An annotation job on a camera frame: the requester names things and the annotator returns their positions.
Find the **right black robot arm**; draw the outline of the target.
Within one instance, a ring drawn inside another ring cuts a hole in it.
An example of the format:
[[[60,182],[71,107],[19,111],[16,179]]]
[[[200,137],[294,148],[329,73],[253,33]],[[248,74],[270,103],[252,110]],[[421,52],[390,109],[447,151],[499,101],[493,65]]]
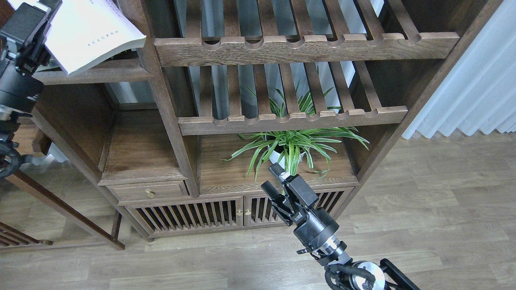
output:
[[[337,222],[322,207],[316,208],[318,197],[298,174],[291,176],[277,163],[269,168],[281,182],[284,193],[267,181],[261,188],[267,193],[272,208],[288,226],[304,248],[325,270],[325,281],[333,290],[416,290],[418,287],[391,261],[380,264],[354,262],[346,253],[346,244],[336,238]]]

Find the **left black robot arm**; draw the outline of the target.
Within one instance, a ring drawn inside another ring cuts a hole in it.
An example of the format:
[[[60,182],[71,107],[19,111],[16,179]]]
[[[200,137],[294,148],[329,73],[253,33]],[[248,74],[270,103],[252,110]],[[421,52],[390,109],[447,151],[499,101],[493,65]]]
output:
[[[1,29],[1,178],[15,173],[25,162],[13,141],[19,117],[31,117],[44,83],[33,74],[50,61],[46,33],[59,6],[59,0],[23,2]]]

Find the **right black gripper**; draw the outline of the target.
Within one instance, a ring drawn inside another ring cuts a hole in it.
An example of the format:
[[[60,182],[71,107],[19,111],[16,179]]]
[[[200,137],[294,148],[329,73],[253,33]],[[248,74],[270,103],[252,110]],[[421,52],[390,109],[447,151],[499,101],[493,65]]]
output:
[[[302,176],[291,176],[278,163],[269,167],[269,171],[280,180],[285,196],[268,180],[260,187],[267,194],[276,215],[287,226],[296,225],[293,233],[304,246],[296,253],[331,255],[340,244],[334,236],[339,225],[322,207],[313,208],[318,200],[313,189]]]

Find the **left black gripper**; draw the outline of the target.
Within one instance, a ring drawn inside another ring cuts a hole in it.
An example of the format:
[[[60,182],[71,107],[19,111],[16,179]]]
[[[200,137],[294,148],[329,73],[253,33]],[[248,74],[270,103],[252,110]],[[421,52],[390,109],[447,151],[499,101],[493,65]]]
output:
[[[44,45],[50,7],[23,2],[1,29],[1,117],[29,116],[44,83],[33,77],[50,55]]]

